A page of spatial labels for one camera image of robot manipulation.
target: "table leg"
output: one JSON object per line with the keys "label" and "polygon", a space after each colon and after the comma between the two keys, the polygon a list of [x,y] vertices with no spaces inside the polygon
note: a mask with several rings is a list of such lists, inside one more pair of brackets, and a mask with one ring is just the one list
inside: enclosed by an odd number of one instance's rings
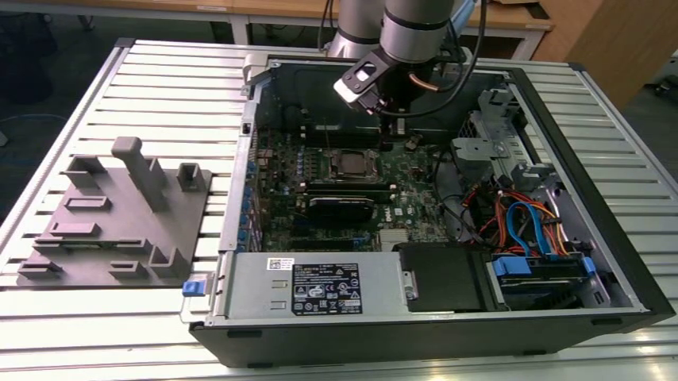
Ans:
{"label": "table leg", "polygon": [[542,42],[545,32],[542,30],[528,30],[518,48],[513,53],[513,60],[529,61],[537,51],[540,42]]}
{"label": "table leg", "polygon": [[229,15],[229,22],[234,30],[234,42],[237,45],[250,45],[253,37],[253,28],[246,14]]}

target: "wooden table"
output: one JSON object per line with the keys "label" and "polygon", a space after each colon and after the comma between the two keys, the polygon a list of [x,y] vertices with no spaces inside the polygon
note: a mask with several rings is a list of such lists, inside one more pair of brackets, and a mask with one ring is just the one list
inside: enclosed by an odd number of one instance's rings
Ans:
{"label": "wooden table", "polygon": [[[234,28],[235,44],[251,44],[251,24],[318,26],[325,0],[0,0],[0,10],[67,13],[91,16],[223,21]],[[337,18],[339,1],[333,16]],[[465,35],[478,34],[479,10]],[[514,60],[529,60],[546,31],[549,20],[532,17],[524,6],[490,4],[486,35],[520,39]]]}
{"label": "wooden table", "polygon": [[[323,0],[233,0],[231,23],[237,44],[251,42],[250,24],[318,26],[326,2]],[[339,1],[335,2],[333,16],[338,17]],[[481,9],[477,8],[462,34],[478,35]],[[487,30],[490,37],[520,39],[514,60],[529,60],[542,41],[544,34],[553,29],[550,20],[536,19],[525,6],[489,6]]]}

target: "white label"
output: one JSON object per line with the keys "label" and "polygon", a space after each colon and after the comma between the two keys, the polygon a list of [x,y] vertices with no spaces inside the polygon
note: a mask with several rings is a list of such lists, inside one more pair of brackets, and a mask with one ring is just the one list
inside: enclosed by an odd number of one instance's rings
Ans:
{"label": "white label", "polygon": [[294,258],[269,258],[266,270],[291,270],[295,265]]}
{"label": "white label", "polygon": [[215,10],[218,12],[226,12],[226,6],[197,6],[198,10]]}

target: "dark floor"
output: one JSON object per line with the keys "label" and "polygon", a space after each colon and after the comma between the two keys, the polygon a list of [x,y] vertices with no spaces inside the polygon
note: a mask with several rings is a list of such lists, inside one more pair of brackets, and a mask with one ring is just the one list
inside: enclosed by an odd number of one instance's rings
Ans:
{"label": "dark floor", "polygon": [[[0,98],[0,121],[22,114],[56,114],[68,117],[119,37],[193,42],[230,42],[230,27],[201,21],[168,21],[98,17],[95,30],[86,32],[75,16],[52,17],[50,25],[59,51],[43,59],[54,84],[54,94],[31,106],[18,106]],[[317,46],[317,28],[286,27],[267,38],[265,28],[254,26],[257,44]],[[670,173],[678,176],[678,152],[672,128],[678,121],[678,103],[657,98],[644,90],[629,105],[625,116]],[[0,122],[10,143],[0,148],[0,221],[7,215],[35,168],[50,150],[63,122],[56,118],[24,118]]]}

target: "black cable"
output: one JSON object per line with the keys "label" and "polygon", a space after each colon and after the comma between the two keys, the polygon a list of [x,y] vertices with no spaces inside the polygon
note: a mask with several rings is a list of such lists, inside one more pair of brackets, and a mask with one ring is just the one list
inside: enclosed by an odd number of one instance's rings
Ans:
{"label": "black cable", "polygon": [[[462,217],[462,220],[465,219],[465,214],[466,214],[466,212],[469,212],[469,208],[465,208],[465,209],[462,210],[462,214],[459,215],[459,216]],[[465,225],[462,225],[462,229],[461,229],[461,231],[459,231],[459,238],[457,238],[457,240],[458,240],[458,241],[461,241],[461,240],[462,240],[462,236],[465,235],[465,229],[466,229],[466,226],[465,226]]]}
{"label": "black cable", "polygon": [[330,9],[330,0],[326,0],[326,9],[322,11],[321,28],[318,28],[318,50],[322,51],[322,33],[326,28],[327,10]]}
{"label": "black cable", "polygon": [[453,21],[447,23],[447,34],[450,35],[450,39],[453,40],[453,44],[455,45],[455,53],[457,53],[457,67],[458,67],[458,74],[455,80],[445,86],[441,86],[438,89],[439,93],[446,93],[447,91],[453,90],[458,85],[459,81],[462,80],[462,73],[465,72],[465,53],[462,52],[462,45],[459,42],[459,35],[457,34],[455,26],[453,24]]}
{"label": "black cable", "polygon": [[474,72],[475,64],[478,63],[478,57],[481,55],[481,47],[483,42],[483,37],[486,36],[486,24],[487,24],[487,2],[489,0],[481,0],[481,27],[478,28],[478,41],[475,42],[475,49],[474,49],[474,56],[469,63],[469,68],[466,69],[466,72],[462,76],[462,79],[459,81],[459,85],[455,88],[455,91],[453,91],[451,96],[447,97],[443,103],[441,103],[437,107],[426,110],[419,111],[418,113],[394,113],[387,110],[382,110],[379,113],[382,115],[386,115],[389,117],[422,117],[423,115],[433,114],[434,112],[442,110],[459,96],[462,89],[466,86],[466,83],[469,82],[470,75]]}

